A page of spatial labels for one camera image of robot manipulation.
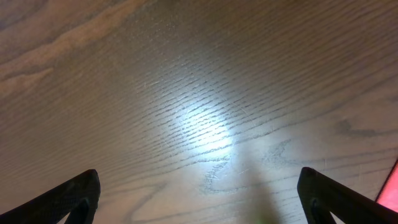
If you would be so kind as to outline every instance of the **wood grain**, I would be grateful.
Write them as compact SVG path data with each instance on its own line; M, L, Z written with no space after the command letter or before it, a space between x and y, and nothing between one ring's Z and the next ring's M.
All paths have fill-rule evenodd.
M398 2L0 1L0 213L96 169L95 223L305 223L398 156Z

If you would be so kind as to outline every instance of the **brown wood surface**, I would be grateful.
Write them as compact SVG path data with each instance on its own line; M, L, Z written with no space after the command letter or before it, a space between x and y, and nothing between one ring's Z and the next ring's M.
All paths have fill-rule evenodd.
M305 223L398 156L398 1L0 0L0 213L87 169L95 223Z

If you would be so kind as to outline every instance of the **black object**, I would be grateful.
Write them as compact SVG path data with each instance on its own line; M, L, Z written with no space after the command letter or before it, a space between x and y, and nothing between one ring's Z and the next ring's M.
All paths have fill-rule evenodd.
M336 224L330 212L345 224L398 223L398 213L309 167L302 169L297 190L309 224Z
M100 193L97 172L88 170L0 215L0 223L55 224L70 213L65 224L90 224L93 223Z

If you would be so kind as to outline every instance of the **light brown wood streak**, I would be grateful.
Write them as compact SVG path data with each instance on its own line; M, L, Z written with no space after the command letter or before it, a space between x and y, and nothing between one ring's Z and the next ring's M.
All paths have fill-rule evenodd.
M374 198L397 6L0 1L0 213L87 169L95 223L305 223L303 166Z

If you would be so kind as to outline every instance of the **red object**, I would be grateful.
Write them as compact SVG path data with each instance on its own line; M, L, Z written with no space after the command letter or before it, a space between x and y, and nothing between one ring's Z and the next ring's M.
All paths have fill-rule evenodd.
M398 169L397 162L391 170L376 202L398 212Z

